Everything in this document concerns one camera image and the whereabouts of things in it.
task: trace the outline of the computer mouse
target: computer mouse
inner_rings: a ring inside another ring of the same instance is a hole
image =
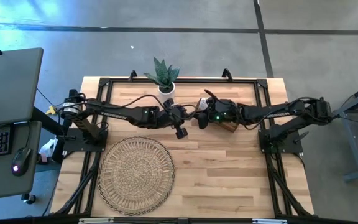
[[[19,149],[12,160],[12,173],[13,175],[20,177],[27,172],[29,168],[29,161],[31,155],[31,149],[28,147],[24,147]]]

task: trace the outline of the concrete floor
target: concrete floor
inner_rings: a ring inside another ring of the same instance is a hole
[[[358,30],[358,1],[259,3],[266,29]],[[0,23],[68,26],[68,30],[258,28],[253,0],[0,0]],[[273,75],[285,79],[290,100],[324,96],[332,108],[338,108],[358,90],[358,35],[269,34],[266,38]],[[181,66],[181,75],[217,77],[227,67],[235,77],[267,77],[258,33],[54,32],[0,27],[1,50],[29,47],[44,48],[39,89],[52,103],[61,102],[69,89],[80,88],[85,75],[152,71],[153,56]],[[35,105],[48,108],[40,95]],[[342,175],[357,169],[342,124],[335,121],[305,131],[310,131],[302,144],[315,213],[358,221],[358,180],[342,181]],[[22,204],[15,197],[0,198],[0,208],[5,208],[0,218],[42,214],[56,179],[56,171],[36,173],[33,192],[40,200],[34,205]]]

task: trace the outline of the succulent plant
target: succulent plant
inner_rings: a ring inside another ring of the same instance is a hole
[[[177,79],[179,75],[179,68],[172,69],[172,65],[167,68],[164,60],[159,62],[156,58],[154,58],[154,68],[156,75],[151,75],[149,73],[145,73],[144,75],[150,81],[160,86],[161,90],[171,89],[172,83]]]

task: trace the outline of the wooden table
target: wooden table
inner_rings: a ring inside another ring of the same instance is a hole
[[[95,98],[100,77],[84,77],[81,92]],[[268,89],[272,104],[287,101],[284,81],[269,78]],[[247,105],[255,105],[254,87],[248,84],[177,83],[175,102],[195,105],[200,97],[208,97],[204,89],[218,98]],[[144,94],[157,95],[151,83],[115,83],[111,103],[123,105]],[[133,106],[157,105],[153,98],[144,98]],[[277,118],[284,123],[291,118]],[[127,121],[108,119],[109,137],[106,150],[115,142],[130,136],[147,136],[160,141],[174,160],[176,177],[173,190],[156,210],[144,217],[273,217],[272,199],[267,178],[265,157],[260,152],[257,130],[238,127],[229,132],[215,124],[198,129],[196,120],[184,127],[188,137],[177,140],[171,128],[148,130],[130,125]],[[51,212],[57,211],[76,189],[83,164],[84,152],[75,152],[63,161]],[[283,154],[283,165],[289,189],[304,208],[313,213],[305,172],[299,158]],[[280,208],[284,211],[281,190],[278,190]],[[85,207],[88,187],[85,189],[82,209]],[[111,210],[96,188],[92,216],[122,216]]]

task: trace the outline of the woven placemat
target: woven placemat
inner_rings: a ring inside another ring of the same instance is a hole
[[[125,215],[141,215],[169,196],[175,169],[167,148],[145,137],[115,144],[99,167],[98,187],[103,200]]]

